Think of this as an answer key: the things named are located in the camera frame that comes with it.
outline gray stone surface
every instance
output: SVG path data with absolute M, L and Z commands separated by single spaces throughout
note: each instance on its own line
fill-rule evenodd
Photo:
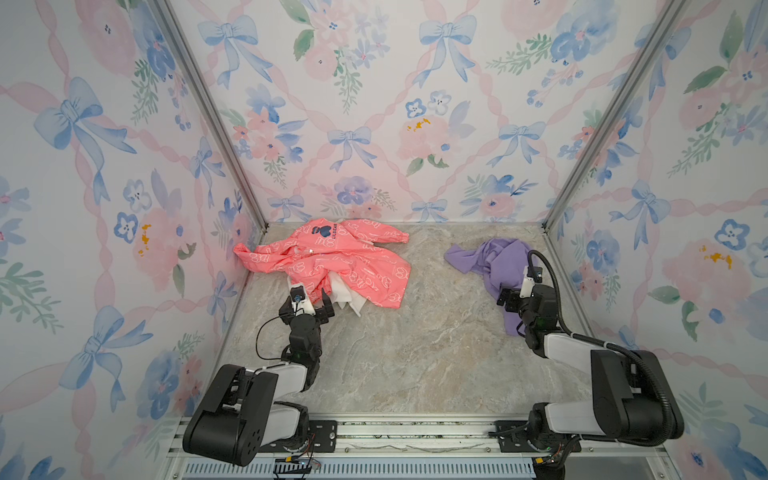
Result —
M 296 225 L 274 223 L 264 243 L 288 237 Z M 534 225 L 397 225 L 410 242 L 383 243 L 412 265 L 398 310 L 367 303 L 362 318 L 346 307 L 323 326 L 323 357 L 313 387 L 288 400 L 315 413 L 525 413 L 536 402 L 586 399 L 587 379 L 570 366 L 534 355 L 524 339 L 507 336 L 501 307 L 482 277 L 448 265 L 443 253 L 454 243 L 470 249 L 493 237 L 520 238 L 548 254 Z M 287 296 L 285 273 L 255 273 L 224 346 L 221 364 L 255 368 L 274 362 L 254 349 L 262 323 L 277 315 Z M 576 326 L 564 299 L 564 317 Z M 279 356 L 289 328 L 267 325 L 260 353 Z

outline pink hooded jacket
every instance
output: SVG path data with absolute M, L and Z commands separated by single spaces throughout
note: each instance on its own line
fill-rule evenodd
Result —
M 408 243 L 408 234 L 373 220 L 334 223 L 320 218 L 285 240 L 259 245 L 253 252 L 238 243 L 234 252 L 252 272 L 285 272 L 292 282 L 304 283 L 313 303 L 320 301 L 321 289 L 331 293 L 328 272 L 337 272 L 374 305 L 399 308 L 411 266 L 373 242 Z

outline wall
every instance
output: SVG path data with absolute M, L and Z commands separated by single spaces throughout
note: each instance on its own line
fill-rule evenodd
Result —
M 0 478 L 153 478 L 256 229 L 145 4 L 0 12 Z
M 685 15 L 553 236 L 596 334 L 661 360 L 683 477 L 768 478 L 768 2 Z
M 265 216 L 289 222 L 542 220 L 663 5 L 171 3 Z

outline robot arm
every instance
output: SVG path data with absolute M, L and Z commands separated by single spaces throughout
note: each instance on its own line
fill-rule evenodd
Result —
M 323 354 L 320 325 L 332 316 L 324 291 L 316 308 L 303 286 L 291 286 L 280 307 L 280 318 L 291 328 L 280 356 L 284 363 L 258 370 L 222 366 L 184 432 L 184 451 L 245 466 L 262 445 L 277 443 L 287 452 L 302 448 L 309 441 L 307 408 L 279 400 L 314 383 Z
M 533 256 L 544 262 L 554 286 L 542 284 L 542 268 L 533 266 Z M 655 446 L 682 436 L 683 417 L 656 356 L 570 331 L 562 319 L 557 278 L 541 253 L 528 254 L 521 288 L 502 285 L 497 304 L 519 313 L 525 342 L 536 355 L 581 370 L 592 385 L 591 400 L 538 403 L 525 431 L 508 434 L 542 448 L 553 438 L 570 446 L 576 438 Z

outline black cable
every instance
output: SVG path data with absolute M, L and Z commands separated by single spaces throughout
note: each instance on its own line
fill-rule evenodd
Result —
M 530 423 L 526 422 L 525 425 L 520 425 L 519 427 L 514 427 L 513 429 L 509 430 L 502 430 L 501 432 L 488 432 L 489 437 L 499 437 L 502 435 L 511 435 L 513 433 L 522 432 L 526 428 L 531 426 Z
M 269 322 L 271 322 L 272 320 L 277 320 L 277 319 L 279 319 L 279 318 L 280 318 L 280 316 L 276 316 L 276 317 L 274 317 L 274 318 L 270 318 L 269 320 L 267 320 L 266 322 L 264 322 L 264 324 L 261 326 L 261 328 L 259 328 L 259 332 L 256 334 L 256 354 L 257 354 L 257 355 L 259 356 L 259 358 L 260 358 L 260 359 L 262 359 L 262 360 L 281 360 L 281 358 L 280 358 L 280 357 L 278 357 L 278 358 L 273 358 L 273 359 L 267 359 L 267 358 L 264 358 L 264 357 L 262 357 L 262 356 L 261 356 L 261 354 L 259 353 L 259 335 L 261 335 L 261 330 L 262 330 L 262 329 L 263 329 L 263 328 L 264 328 L 264 327 L 265 327 L 265 326 L 266 326 L 266 325 L 267 325 Z
M 654 393 L 656 394 L 656 398 L 659 400 L 659 403 L 661 404 L 661 431 L 659 432 L 658 435 L 656 435 L 655 438 L 652 438 L 649 440 L 626 439 L 621 441 L 629 445 L 638 445 L 641 447 L 656 447 L 666 442 L 672 436 L 672 431 L 673 431 L 672 405 L 670 404 L 670 400 L 667 398 L 666 392 L 664 391 L 664 389 L 661 388 L 661 382 L 659 382 L 659 379 L 656 377 L 656 373 L 654 373 L 654 371 L 650 369 L 650 367 L 642 360 L 642 358 L 639 357 L 638 354 L 636 354 L 635 352 L 629 349 L 625 349 L 623 346 L 617 345 L 615 343 L 605 342 L 603 340 L 595 339 L 590 336 L 581 335 L 580 333 L 573 333 L 573 331 L 569 329 L 568 326 L 565 325 L 565 322 L 563 321 L 563 309 L 560 301 L 560 286 L 558 285 L 558 279 L 554 276 L 554 269 L 552 268 L 552 265 L 549 263 L 549 260 L 547 260 L 547 258 L 541 254 L 541 252 L 537 250 L 529 250 L 528 251 L 528 272 L 531 275 L 533 275 L 533 271 L 534 271 L 533 256 L 537 256 L 539 259 L 541 259 L 541 261 L 547 267 L 549 276 L 552 278 L 554 295 L 555 295 L 556 303 L 558 306 L 558 323 L 560 324 L 560 328 L 563 330 L 563 332 L 567 333 L 569 336 L 577 340 L 591 343 L 593 345 L 598 345 L 605 349 L 609 349 L 626 356 L 629 360 L 635 363 L 638 369 L 642 371 L 642 373 L 646 376 L 646 378 L 648 378 L 650 387 L 653 389 Z

